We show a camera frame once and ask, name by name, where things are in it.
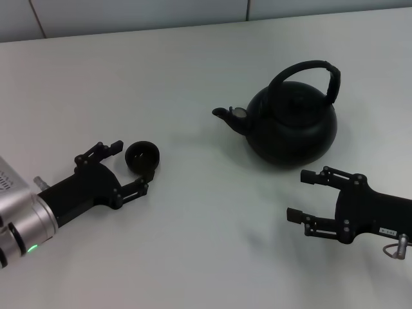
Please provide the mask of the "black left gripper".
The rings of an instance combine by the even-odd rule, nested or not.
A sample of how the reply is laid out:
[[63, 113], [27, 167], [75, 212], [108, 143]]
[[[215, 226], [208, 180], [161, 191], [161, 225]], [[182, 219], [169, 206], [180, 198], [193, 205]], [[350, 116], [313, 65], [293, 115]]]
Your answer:
[[75, 157], [74, 174], [39, 193], [51, 209], [57, 224], [63, 226], [97, 205], [120, 209], [147, 194], [149, 182], [154, 178], [151, 170], [121, 186], [117, 177], [101, 161], [122, 152], [124, 143], [111, 145], [98, 142], [84, 154]]

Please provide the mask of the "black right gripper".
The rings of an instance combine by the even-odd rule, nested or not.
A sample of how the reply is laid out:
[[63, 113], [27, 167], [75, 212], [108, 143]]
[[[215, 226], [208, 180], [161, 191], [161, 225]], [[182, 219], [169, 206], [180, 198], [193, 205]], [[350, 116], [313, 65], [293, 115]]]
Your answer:
[[352, 243], [364, 233], [392, 239], [404, 234], [411, 238], [411, 200], [374, 191], [366, 176], [325, 166], [318, 174], [303, 169], [301, 182], [340, 190], [334, 219], [287, 208], [287, 220], [303, 224], [305, 236], [344, 244]]

